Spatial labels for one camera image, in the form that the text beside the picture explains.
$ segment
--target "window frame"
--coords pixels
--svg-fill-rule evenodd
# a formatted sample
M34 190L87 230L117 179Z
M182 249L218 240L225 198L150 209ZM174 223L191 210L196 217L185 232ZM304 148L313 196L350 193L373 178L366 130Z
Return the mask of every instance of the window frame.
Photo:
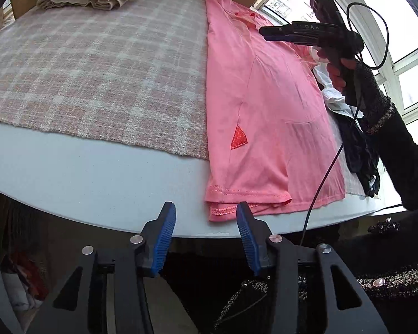
M364 3L364 0L335 1L344 11L352 2ZM267 9L263 8L267 2L268 0L256 0L253 7L266 15L272 16ZM272 16L273 19L280 21L278 15L275 15ZM373 60L377 63L382 61L386 49L386 41L371 11L368 9L352 8L350 9L350 19L366 43ZM376 75L378 85L384 84L387 95L392 99L405 124L412 123L418 119L418 102L404 108L398 77L416 65L418 65L418 48L396 62L393 62L389 52L386 62L379 69L379 74Z

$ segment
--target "red cloth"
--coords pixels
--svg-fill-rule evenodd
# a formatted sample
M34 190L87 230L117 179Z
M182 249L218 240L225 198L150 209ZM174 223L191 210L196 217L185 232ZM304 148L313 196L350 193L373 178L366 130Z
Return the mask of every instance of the red cloth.
M310 48L267 42L266 19L232 0L206 0L210 220L304 211L337 151ZM315 207L345 197L339 162Z

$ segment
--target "silver rivet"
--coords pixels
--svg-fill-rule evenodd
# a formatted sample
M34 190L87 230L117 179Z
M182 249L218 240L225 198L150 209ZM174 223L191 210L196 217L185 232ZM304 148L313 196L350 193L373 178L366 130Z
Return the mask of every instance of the silver rivet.
M384 285L386 283L385 279L376 279L375 281L373 281L372 285L376 288L379 288L380 286Z
M330 245L327 245L327 244L319 245L319 249L320 249L321 253L324 253L324 254L328 254L328 253L331 252L331 247L330 247Z
M282 236L280 236L279 234L273 233L272 235L269 236L269 240L277 244L279 242L282 242L283 239L282 239Z
M92 254L93 251L94 251L93 246L85 246L85 247L82 248L82 253L84 255Z
M140 244L141 242L143 242L143 236L141 235L134 235L130 238L130 242L132 244Z

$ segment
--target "person's arm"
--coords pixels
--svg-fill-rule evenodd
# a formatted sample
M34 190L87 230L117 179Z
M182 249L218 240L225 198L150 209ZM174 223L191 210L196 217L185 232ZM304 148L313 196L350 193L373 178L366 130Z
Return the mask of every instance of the person's arm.
M408 210L418 209L418 145L395 105L379 89L371 70L354 60L341 59L341 62L356 70L361 85L364 118L359 123L362 130L375 144L403 206ZM346 83L340 77L339 69L328 64L327 70L333 86L342 91Z

